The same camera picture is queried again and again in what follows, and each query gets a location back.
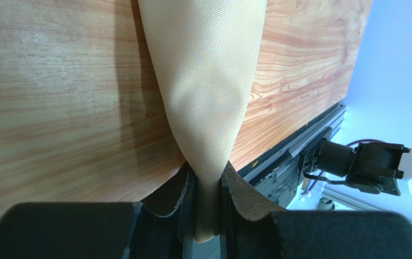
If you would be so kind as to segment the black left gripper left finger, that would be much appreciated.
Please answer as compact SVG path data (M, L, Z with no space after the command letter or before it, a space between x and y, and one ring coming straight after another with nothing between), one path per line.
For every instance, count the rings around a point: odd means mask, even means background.
M139 202L26 202L0 218L0 258L191 258L189 164Z

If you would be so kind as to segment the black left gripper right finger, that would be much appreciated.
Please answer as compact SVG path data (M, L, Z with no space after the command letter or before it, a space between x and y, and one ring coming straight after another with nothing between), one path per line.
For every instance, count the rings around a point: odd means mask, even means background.
M400 214L287 210L230 163L221 184L222 258L412 258L412 225Z

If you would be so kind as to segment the beige cloth napkin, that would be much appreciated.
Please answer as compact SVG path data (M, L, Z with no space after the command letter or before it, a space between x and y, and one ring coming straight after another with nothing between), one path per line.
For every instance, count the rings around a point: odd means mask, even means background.
M173 136L197 178L194 239L219 234L220 179L244 121L266 1L139 1Z

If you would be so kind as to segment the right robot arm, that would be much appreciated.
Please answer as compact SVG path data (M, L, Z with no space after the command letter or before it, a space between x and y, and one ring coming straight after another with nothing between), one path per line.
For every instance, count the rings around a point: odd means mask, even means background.
M341 145L322 138L300 154L304 177L369 194L412 196L412 148L363 140Z

